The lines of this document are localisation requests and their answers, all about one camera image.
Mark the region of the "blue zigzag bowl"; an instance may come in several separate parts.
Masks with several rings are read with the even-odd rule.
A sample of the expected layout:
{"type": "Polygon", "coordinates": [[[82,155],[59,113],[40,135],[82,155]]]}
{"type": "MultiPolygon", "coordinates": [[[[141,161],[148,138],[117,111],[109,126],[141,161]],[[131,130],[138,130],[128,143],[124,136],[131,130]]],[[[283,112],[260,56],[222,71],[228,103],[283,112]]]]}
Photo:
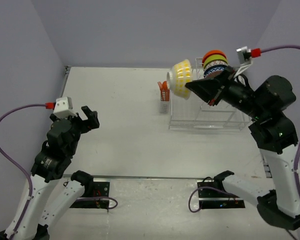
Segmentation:
{"type": "Polygon", "coordinates": [[[207,78],[209,75],[211,75],[213,73],[222,72],[228,66],[229,66],[228,64],[216,64],[216,65],[210,66],[204,70],[203,76],[205,78],[207,78]]]}

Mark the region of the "yellow blue sun bowl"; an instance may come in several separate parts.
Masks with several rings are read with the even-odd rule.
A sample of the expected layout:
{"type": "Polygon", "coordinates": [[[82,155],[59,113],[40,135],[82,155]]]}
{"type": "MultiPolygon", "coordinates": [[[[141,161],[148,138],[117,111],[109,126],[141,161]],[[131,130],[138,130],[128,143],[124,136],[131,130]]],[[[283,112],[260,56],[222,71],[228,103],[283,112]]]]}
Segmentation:
{"type": "Polygon", "coordinates": [[[168,89],[177,97],[189,99],[191,91],[186,84],[193,81],[193,69],[188,59],[175,64],[166,75],[168,89]]]}

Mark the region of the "red patterned bowl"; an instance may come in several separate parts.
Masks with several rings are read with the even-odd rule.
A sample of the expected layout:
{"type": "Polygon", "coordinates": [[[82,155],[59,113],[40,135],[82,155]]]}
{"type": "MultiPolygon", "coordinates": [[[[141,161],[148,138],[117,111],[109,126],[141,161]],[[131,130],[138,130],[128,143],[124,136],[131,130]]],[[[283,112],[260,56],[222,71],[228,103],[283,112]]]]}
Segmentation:
{"type": "Polygon", "coordinates": [[[214,71],[214,72],[211,72],[210,74],[207,74],[206,77],[207,78],[214,78],[214,77],[218,76],[219,74],[221,74],[222,72],[223,72],[223,70],[214,71]]]}

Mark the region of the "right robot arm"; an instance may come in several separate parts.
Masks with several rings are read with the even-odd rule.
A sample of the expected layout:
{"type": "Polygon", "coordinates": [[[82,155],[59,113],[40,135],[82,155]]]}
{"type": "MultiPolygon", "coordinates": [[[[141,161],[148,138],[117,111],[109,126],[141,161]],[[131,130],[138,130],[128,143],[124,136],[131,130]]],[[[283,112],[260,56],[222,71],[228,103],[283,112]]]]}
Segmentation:
{"type": "Polygon", "coordinates": [[[248,115],[251,136],[265,161],[274,189],[263,189],[239,178],[232,171],[213,177],[211,189],[217,196],[241,198],[257,208],[270,226],[294,231],[300,228],[300,172],[297,152],[300,141],[293,122],[284,110],[296,101],[291,83],[272,75],[257,89],[237,81],[239,72],[226,67],[212,78],[186,83],[185,87],[210,106],[220,101],[248,115]]]}

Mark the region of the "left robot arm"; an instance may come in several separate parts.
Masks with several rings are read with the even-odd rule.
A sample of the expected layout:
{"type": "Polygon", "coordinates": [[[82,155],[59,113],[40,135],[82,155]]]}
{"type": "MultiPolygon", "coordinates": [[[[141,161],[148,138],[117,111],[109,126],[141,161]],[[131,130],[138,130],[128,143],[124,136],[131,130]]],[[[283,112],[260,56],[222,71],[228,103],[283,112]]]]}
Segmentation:
{"type": "Polygon", "coordinates": [[[0,240],[48,240],[49,229],[76,201],[85,201],[94,190],[93,177],[78,170],[66,189],[51,204],[47,201],[76,153],[81,135],[98,129],[98,113],[82,106],[82,119],[70,107],[60,109],[57,103],[45,104],[52,109],[51,127],[42,143],[30,173],[25,173],[28,190],[21,200],[9,227],[0,231],[0,240]]]}

